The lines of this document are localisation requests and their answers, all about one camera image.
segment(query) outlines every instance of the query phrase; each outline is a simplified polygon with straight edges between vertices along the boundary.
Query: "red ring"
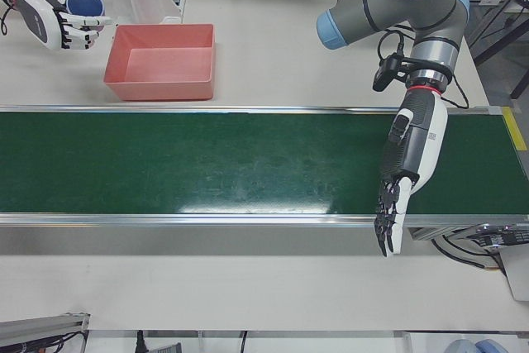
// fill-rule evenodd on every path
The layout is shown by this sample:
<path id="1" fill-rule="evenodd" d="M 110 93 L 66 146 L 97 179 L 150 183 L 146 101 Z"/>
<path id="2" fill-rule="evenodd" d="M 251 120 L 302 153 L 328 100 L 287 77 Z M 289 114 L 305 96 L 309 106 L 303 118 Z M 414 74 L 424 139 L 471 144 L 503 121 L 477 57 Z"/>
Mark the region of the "red ring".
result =
<path id="1" fill-rule="evenodd" d="M 430 91 L 433 91 L 434 93 L 438 93 L 439 95 L 442 95 L 442 92 L 439 91 L 437 88 L 433 88 L 432 86 L 425 86 L 423 84 L 418 84 L 417 86 L 412 86 L 408 89 L 409 90 L 417 90 L 417 89 L 424 89 L 424 90 L 430 90 Z"/>

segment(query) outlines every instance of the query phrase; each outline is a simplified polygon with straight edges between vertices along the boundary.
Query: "conveyor belt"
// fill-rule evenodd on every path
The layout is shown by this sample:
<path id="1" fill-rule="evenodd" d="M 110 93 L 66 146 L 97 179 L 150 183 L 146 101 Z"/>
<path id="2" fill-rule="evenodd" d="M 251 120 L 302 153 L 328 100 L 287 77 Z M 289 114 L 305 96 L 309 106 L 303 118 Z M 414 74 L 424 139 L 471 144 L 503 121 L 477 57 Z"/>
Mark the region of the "conveyor belt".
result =
<path id="1" fill-rule="evenodd" d="M 390 114 L 0 112 L 0 212 L 371 214 Z M 449 117 L 410 214 L 529 214 L 501 116 Z"/>

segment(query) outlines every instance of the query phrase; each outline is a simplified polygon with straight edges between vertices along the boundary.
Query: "metal bracket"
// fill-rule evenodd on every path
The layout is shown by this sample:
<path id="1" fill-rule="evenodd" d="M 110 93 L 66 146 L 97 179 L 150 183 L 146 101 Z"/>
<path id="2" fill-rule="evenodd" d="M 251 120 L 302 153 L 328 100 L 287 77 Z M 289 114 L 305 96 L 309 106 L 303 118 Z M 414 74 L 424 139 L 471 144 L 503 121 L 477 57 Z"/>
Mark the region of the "metal bracket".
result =
<path id="1" fill-rule="evenodd" d="M 0 347 L 26 343 L 50 336 L 86 332 L 89 320 L 89 314 L 78 313 L 15 322 L 0 322 Z M 86 342 L 83 341 L 80 353 L 84 353 L 85 346 Z"/>

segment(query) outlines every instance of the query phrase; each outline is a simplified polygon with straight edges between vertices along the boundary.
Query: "pink plastic bin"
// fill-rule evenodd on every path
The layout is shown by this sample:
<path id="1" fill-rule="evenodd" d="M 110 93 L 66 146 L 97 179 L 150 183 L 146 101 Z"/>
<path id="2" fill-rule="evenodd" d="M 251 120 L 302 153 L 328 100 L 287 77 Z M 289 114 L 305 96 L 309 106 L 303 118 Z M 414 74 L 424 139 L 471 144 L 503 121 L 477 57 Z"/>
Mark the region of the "pink plastic bin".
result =
<path id="1" fill-rule="evenodd" d="M 104 83 L 125 101 L 213 97 L 213 25 L 120 25 Z"/>

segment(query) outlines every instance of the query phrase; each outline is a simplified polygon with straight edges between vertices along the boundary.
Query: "gray floor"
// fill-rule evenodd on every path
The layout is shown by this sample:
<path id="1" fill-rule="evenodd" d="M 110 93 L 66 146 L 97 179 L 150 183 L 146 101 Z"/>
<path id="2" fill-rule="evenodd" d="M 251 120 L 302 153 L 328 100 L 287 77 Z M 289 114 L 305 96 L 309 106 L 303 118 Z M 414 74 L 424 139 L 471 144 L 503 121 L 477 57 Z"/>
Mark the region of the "gray floor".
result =
<path id="1" fill-rule="evenodd" d="M 485 11 L 486 8 L 484 7 L 472 7 L 468 31 L 474 28 L 475 22 L 483 16 Z M 517 24 L 528 17 L 529 14 L 522 15 L 518 19 Z M 505 18 L 499 18 L 487 32 L 493 32 L 501 28 Z M 478 41 L 471 48 L 472 55 L 475 57 L 480 54 L 507 32 L 501 31 L 496 35 Z M 527 69 L 529 69 L 529 34 L 524 35 L 518 41 L 480 65 L 478 73 L 490 104 L 511 107 L 522 135 L 526 143 L 529 143 L 529 88 L 519 99 L 513 100 L 509 97 L 510 92 L 517 86 Z M 526 174 L 529 174 L 529 151 L 518 152 L 518 154 Z"/>

